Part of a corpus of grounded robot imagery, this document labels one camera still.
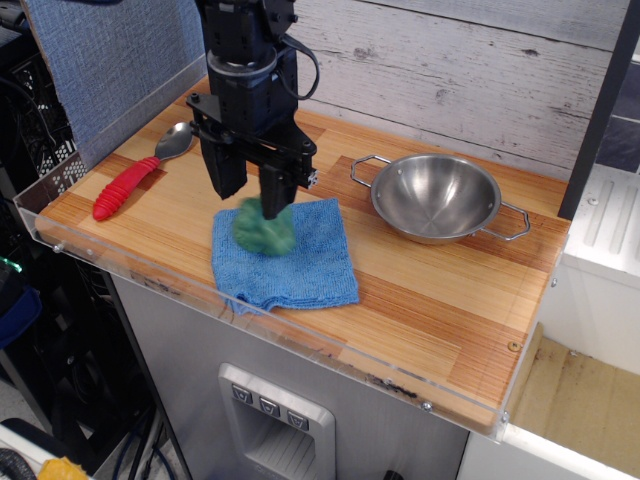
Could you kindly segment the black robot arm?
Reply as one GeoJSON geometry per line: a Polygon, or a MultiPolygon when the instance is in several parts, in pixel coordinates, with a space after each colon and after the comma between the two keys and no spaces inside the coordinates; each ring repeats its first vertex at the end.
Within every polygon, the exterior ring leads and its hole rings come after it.
{"type": "Polygon", "coordinates": [[[297,56],[314,53],[288,34],[298,20],[291,1],[199,1],[210,91],[191,94],[193,134],[222,199],[259,169],[265,219],[275,219],[299,188],[317,182],[314,142],[298,127],[297,56]]]}

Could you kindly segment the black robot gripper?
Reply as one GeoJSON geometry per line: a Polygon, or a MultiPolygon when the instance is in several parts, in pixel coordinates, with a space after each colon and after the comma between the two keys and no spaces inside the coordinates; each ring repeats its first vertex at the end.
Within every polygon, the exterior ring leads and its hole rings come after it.
{"type": "Polygon", "coordinates": [[[225,200],[247,182],[247,164],[259,168],[263,216],[275,219],[294,202],[298,187],[317,183],[314,142],[295,122],[298,103],[311,97],[298,88],[297,55],[304,47],[268,47],[249,61],[207,53],[211,92],[191,94],[193,133],[200,139],[211,183],[225,200]]]}

